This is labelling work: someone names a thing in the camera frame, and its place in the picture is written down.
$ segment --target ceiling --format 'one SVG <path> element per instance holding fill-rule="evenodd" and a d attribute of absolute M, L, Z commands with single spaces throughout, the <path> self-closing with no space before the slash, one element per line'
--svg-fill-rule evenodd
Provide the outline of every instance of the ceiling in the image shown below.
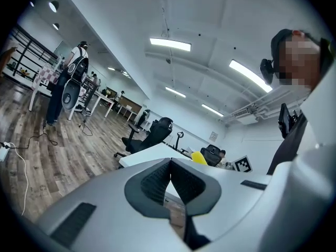
<path fill-rule="evenodd" d="M 60 6 L 57 13 L 51 11 L 48 5 L 51 1 L 59 2 Z M 95 60 L 98 60 L 104 68 L 112 67 L 124 70 L 116 57 L 107 50 L 99 36 L 85 21 L 71 0 L 35 0 L 34 10 L 50 26 L 53 23 L 60 25 L 60 29 L 57 32 L 67 45 L 74 47 L 79 42 L 85 40 L 89 45 L 88 52 L 91 58 L 94 57 Z"/>
<path fill-rule="evenodd" d="M 329 36 L 304 0 L 73 1 L 140 87 L 138 81 L 145 79 L 157 89 L 173 88 L 187 95 L 187 103 L 204 103 L 223 113 L 223 119 L 252 104 L 255 112 L 274 111 L 283 102 L 297 105 L 308 94 L 304 87 L 279 86 L 276 80 L 266 94 L 229 68 L 232 59 L 262 77 L 260 62 L 271 59 L 270 41 L 279 30 Z M 170 52 L 151 45 L 150 37 L 191 43 L 192 50 Z"/>

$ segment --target white ceiling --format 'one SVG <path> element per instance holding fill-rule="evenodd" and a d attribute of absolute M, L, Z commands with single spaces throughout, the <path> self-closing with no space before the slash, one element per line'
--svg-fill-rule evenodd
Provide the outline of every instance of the white ceiling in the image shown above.
<path fill-rule="evenodd" d="M 83 16 L 140 87 L 143 79 L 159 89 L 168 86 L 186 94 L 188 103 L 204 103 L 227 116 L 260 97 L 256 105 L 270 111 L 279 108 L 282 102 L 290 104 L 307 95 L 304 88 L 289 90 L 278 87 L 276 81 L 272 84 L 275 91 L 266 95 L 256 84 L 229 68 L 232 59 L 262 77 L 260 62 L 271 58 L 270 41 L 279 30 L 303 29 L 317 38 L 329 35 L 303 0 L 73 2 L 79 9 L 85 9 Z M 106 29 L 103 31 L 97 22 Z M 191 43 L 192 50 L 172 49 L 171 57 L 169 49 L 151 45 L 150 37 Z M 172 58 L 170 65 L 167 58 Z"/>

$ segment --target black cable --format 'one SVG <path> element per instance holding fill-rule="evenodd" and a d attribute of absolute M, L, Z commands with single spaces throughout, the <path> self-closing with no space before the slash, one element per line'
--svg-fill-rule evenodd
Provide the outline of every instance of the black cable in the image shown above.
<path fill-rule="evenodd" d="M 90 130 L 90 128 L 87 127 L 85 123 L 82 123 L 82 124 L 84 124 L 84 126 L 83 126 L 83 130 L 82 130 L 83 134 L 85 134 L 85 135 L 88 136 L 88 137 L 93 136 L 93 132 Z M 88 130 L 91 132 L 91 135 L 85 133 L 85 131 L 84 131 L 85 127 L 88 128 Z"/>
<path fill-rule="evenodd" d="M 91 115 L 83 114 L 83 112 L 81 112 L 81 114 L 82 114 L 85 118 L 84 118 L 84 120 L 83 120 L 83 123 L 79 124 L 78 127 L 81 127 L 82 124 L 83 124 L 84 126 L 83 126 L 82 133 L 85 134 L 85 135 L 88 136 L 88 137 L 91 137 L 91 136 L 93 136 L 93 132 L 92 132 L 92 131 L 90 130 L 90 128 L 85 124 L 85 123 L 86 123 L 86 117 L 90 117 Z M 91 132 L 91 135 L 85 133 L 85 131 L 84 131 L 85 127 L 88 128 L 88 130 Z"/>
<path fill-rule="evenodd" d="M 28 149 L 28 148 L 29 148 L 29 145 L 30 145 L 30 140 L 31 140 L 32 138 L 34 138 L 34 137 L 35 137 L 35 138 L 39 138 L 39 137 L 41 137 L 42 135 L 46 135 L 47 138 L 48 138 L 48 140 L 49 140 L 49 142 L 50 142 L 52 145 L 58 145 L 58 143 L 57 143 L 56 141 L 51 140 L 51 139 L 49 138 L 49 135 L 47 135 L 47 134 L 44 132 L 44 128 L 43 128 L 43 134 L 40 134 L 39 136 L 33 135 L 32 137 L 29 138 L 29 140 L 28 140 L 28 146 L 27 146 L 26 148 L 20 148 L 20 147 L 17 147 L 17 148 L 11 148 L 10 146 L 5 145 L 3 142 L 0 142 L 0 143 L 1 143 L 2 147 L 6 148 L 6 149 Z"/>

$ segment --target wooden floor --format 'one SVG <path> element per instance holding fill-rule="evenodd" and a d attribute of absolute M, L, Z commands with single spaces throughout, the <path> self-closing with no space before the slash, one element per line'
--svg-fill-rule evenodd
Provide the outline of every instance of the wooden floor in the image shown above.
<path fill-rule="evenodd" d="M 0 84 L 0 142 L 13 142 L 18 146 L 27 146 L 32 135 L 43 132 L 42 123 L 46 115 L 49 99 L 37 95 L 33 110 L 28 111 L 32 91 L 5 79 Z M 89 104 L 92 108 L 93 98 Z M 78 125 L 84 116 L 74 113 L 67 120 L 68 113 L 62 112 L 54 127 L 47 127 L 49 137 L 58 142 L 53 146 L 45 135 L 30 141 L 28 149 L 18 150 L 26 160 L 29 190 L 27 194 L 25 217 L 35 221 L 48 206 L 68 194 L 90 178 L 118 168 L 117 151 L 127 154 L 121 142 L 128 137 L 131 129 L 126 118 L 110 112 L 104 118 L 106 107 L 97 106 L 87 120 L 87 126 L 93 136 L 86 136 Z M 145 132 L 135 134 L 135 139 L 143 140 Z M 22 212 L 26 179 L 24 162 L 10 150 L 5 162 L 0 163 L 0 178 L 3 189 L 13 209 Z M 184 210 L 174 204 L 166 203 L 174 212 L 177 230 L 183 226 Z"/>

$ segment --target round ceiling light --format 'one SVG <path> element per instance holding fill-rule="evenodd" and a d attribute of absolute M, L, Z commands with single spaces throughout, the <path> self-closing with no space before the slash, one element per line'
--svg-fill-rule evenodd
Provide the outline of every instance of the round ceiling light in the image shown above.
<path fill-rule="evenodd" d="M 57 1 L 49 2 L 49 7 L 53 12 L 56 12 L 59 8 L 59 3 Z"/>
<path fill-rule="evenodd" d="M 58 29 L 59 29 L 59 24 L 58 24 L 58 23 L 54 23 L 54 24 L 53 24 L 53 27 L 54 27 L 56 30 L 58 30 Z"/>

